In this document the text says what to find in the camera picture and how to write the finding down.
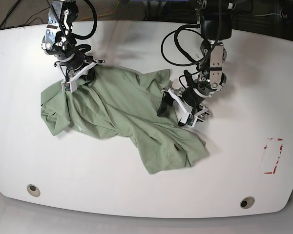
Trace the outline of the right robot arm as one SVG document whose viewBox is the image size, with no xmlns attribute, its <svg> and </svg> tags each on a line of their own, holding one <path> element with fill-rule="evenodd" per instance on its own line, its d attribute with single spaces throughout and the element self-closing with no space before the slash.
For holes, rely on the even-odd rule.
<svg viewBox="0 0 293 234">
<path fill-rule="evenodd" d="M 78 44 L 78 40 L 90 39 L 97 29 L 97 14 L 93 4 L 86 0 L 94 18 L 93 26 L 85 36 L 72 32 L 73 22 L 77 19 L 79 9 L 75 0 L 54 0 L 47 3 L 49 6 L 48 24 L 45 36 L 42 40 L 42 49 L 47 55 L 56 57 L 54 66 L 57 67 L 64 76 L 64 81 L 68 82 L 77 75 L 83 68 L 81 79 L 92 81 L 95 79 L 95 71 L 89 65 L 103 65 L 104 60 L 97 60 L 86 53 L 91 50 L 88 44 Z"/>
</svg>

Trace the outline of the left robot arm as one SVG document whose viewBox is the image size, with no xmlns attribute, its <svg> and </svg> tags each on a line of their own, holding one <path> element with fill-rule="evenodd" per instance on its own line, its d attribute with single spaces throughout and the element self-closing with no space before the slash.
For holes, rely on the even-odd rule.
<svg viewBox="0 0 293 234">
<path fill-rule="evenodd" d="M 231 11 L 236 4 L 234 0 L 204 0 L 198 12 L 198 23 L 182 25 L 169 33 L 173 36 L 177 50 L 189 61 L 182 66 L 195 66 L 196 72 L 184 70 L 180 78 L 184 78 L 186 83 L 181 88 L 167 87 L 163 90 L 157 111 L 159 117 L 164 117 L 167 108 L 175 102 L 183 111 L 178 122 L 180 126 L 194 127 L 210 115 L 209 108 L 203 105 L 203 101 L 221 91 L 227 81 L 222 69 L 227 58 L 223 41 L 232 35 Z M 201 37 L 202 58 L 195 60 L 181 47 L 178 38 L 183 31 L 194 32 Z"/>
</svg>

